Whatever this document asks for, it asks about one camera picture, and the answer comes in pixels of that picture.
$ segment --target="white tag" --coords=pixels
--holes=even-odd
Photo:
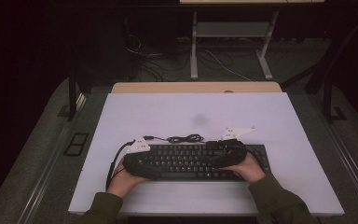
[[[252,128],[227,128],[222,136],[222,140],[235,139],[253,131],[255,131],[255,126]]]
[[[137,152],[144,152],[144,151],[150,151],[150,146],[146,143],[145,139],[138,138],[131,147],[127,150],[128,154],[131,153],[137,153]]]

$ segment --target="hand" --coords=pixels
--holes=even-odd
[[[249,183],[254,183],[266,176],[258,165],[257,160],[251,153],[247,153],[245,160],[237,165],[222,168],[223,170],[233,171],[236,175],[241,175]]]
[[[138,184],[147,181],[146,178],[128,173],[123,166],[123,160],[121,159],[116,170],[113,172],[114,177],[106,191],[121,198],[124,198]]]

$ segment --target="person's left hand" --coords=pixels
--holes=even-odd
[[[121,159],[117,168],[113,172],[113,179],[109,184],[107,193],[115,194],[118,197],[124,198],[130,191],[140,183],[147,181],[148,179],[131,175],[126,171],[123,166],[123,159]]]

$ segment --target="black keyboard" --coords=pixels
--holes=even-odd
[[[218,156],[223,150],[208,148],[205,144],[194,145],[149,145],[150,151],[144,162],[159,167],[161,173],[158,180],[185,180],[185,181],[243,181],[242,177],[231,171],[215,169],[202,158]],[[247,145],[262,163],[266,174],[270,174],[269,159],[264,145]]]

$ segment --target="sleeve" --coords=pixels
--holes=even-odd
[[[319,224],[297,195],[284,189],[273,175],[249,186],[258,211],[280,224]]]
[[[110,193],[95,194],[91,208],[76,224],[113,224],[116,223],[118,211],[123,204],[123,199]]]

